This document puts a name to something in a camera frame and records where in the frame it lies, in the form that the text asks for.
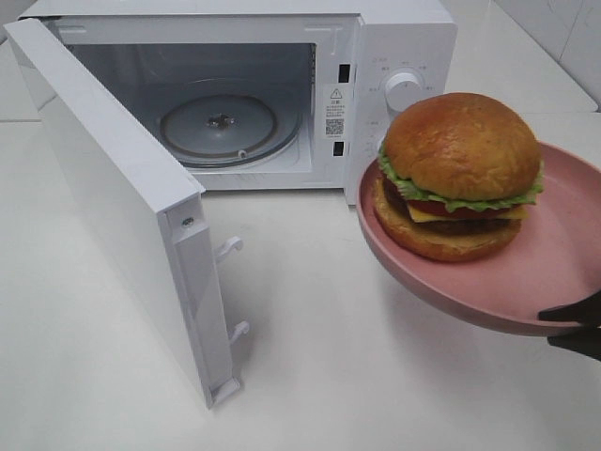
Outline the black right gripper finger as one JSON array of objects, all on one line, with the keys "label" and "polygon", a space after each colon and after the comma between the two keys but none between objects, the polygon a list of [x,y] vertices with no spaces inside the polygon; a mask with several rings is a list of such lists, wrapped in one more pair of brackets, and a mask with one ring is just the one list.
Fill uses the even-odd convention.
[{"label": "black right gripper finger", "polygon": [[547,339],[547,342],[550,346],[570,350],[596,361],[601,360],[601,330],[599,327],[551,336]]},{"label": "black right gripper finger", "polygon": [[540,320],[546,321],[573,321],[583,326],[600,325],[600,291],[576,303],[570,303],[541,310],[538,313]]}]

